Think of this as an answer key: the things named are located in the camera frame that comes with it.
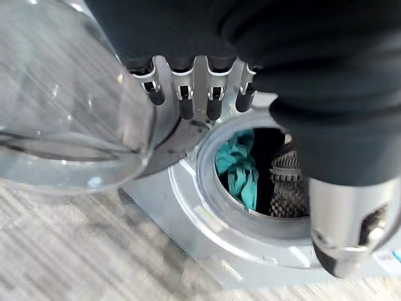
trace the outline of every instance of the gray floor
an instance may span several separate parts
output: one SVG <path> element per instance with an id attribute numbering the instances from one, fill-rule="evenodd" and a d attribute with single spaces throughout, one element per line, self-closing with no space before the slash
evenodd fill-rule
<path id="1" fill-rule="evenodd" d="M 224 290 L 116 191 L 0 188 L 0 300 L 401 300 L 398 280 Z"/>

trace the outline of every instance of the teal towel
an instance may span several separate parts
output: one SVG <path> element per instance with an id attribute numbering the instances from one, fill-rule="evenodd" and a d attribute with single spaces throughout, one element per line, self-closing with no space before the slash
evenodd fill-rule
<path id="1" fill-rule="evenodd" d="M 220 146 L 216 154 L 216 169 L 220 177 L 228 173 L 229 193 L 247 209 L 256 209 L 259 173 L 250 156 L 255 134 L 243 130 Z"/>

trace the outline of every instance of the robotic hand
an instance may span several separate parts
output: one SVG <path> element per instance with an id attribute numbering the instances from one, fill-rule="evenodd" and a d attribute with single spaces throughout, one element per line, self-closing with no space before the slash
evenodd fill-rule
<path id="1" fill-rule="evenodd" d="M 155 104 L 163 100 L 149 58 L 166 57 L 185 119 L 196 55 L 209 56 L 210 119 L 236 56 L 248 62 L 238 110 L 253 90 L 279 95 L 271 115 L 291 131 L 310 178 L 311 236 L 329 273 L 347 276 L 391 237 L 399 226 L 385 233 L 388 204 L 400 199 L 401 1 L 86 3 Z"/>

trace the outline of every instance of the front-loading washing machine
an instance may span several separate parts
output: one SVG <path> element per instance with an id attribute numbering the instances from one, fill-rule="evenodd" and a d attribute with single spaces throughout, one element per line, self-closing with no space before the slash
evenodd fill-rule
<path id="1" fill-rule="evenodd" d="M 181 120 L 178 125 L 184 127 L 188 123 L 199 130 L 185 137 L 177 130 L 182 148 L 180 144 L 174 144 L 167 152 L 164 149 L 168 156 L 160 155 L 168 165 L 182 159 L 161 172 L 145 171 L 149 175 L 125 184 L 123 193 L 139 204 L 172 240 L 227 288 L 256 289 L 334 279 L 320 267 L 313 251 L 308 216 L 275 218 L 260 210 L 245 209 L 219 180 L 216 152 L 236 132 L 277 129 L 284 136 L 285 130 L 280 129 L 268 112 L 270 103 L 276 98 L 274 94 L 257 93 L 249 111 L 239 113 L 236 110 L 243 67 L 240 61 L 235 62 L 230 74 L 221 117 L 216 122 L 202 119 L 205 65 L 205 59 L 197 58 L 195 120 Z M 259 134 L 258 137 L 268 147 L 269 135 Z M 195 147 L 188 150 L 191 144 Z M 398 204 L 392 206 L 389 212 L 397 212 Z M 401 263 L 394 250 L 400 237 L 401 231 L 353 277 L 398 273 Z"/>

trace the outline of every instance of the silver metal bracket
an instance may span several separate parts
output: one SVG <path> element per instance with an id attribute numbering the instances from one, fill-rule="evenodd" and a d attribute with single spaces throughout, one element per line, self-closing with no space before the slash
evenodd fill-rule
<path id="1" fill-rule="evenodd" d="M 239 86 L 239 91 L 242 95 L 246 94 L 246 90 L 248 89 L 249 84 L 252 83 L 255 74 L 256 72 L 249 69 L 248 64 L 245 64 L 244 69 L 242 70 L 241 84 Z"/>
<path id="2" fill-rule="evenodd" d="M 152 92 L 159 92 L 161 89 L 161 84 L 160 84 L 160 78 L 159 78 L 159 73 L 156 68 L 156 64 L 154 64 L 153 70 L 145 75 L 136 75 L 132 74 L 136 79 L 139 80 L 142 88 L 147 92 L 147 93 L 152 93 Z"/>
<path id="3" fill-rule="evenodd" d="M 194 67 L 186 72 L 171 71 L 174 89 L 179 100 L 183 97 L 192 99 L 194 97 Z"/>
<path id="4" fill-rule="evenodd" d="M 209 100 L 221 101 L 224 98 L 231 70 L 232 67 L 227 72 L 213 72 L 207 64 L 207 97 Z"/>

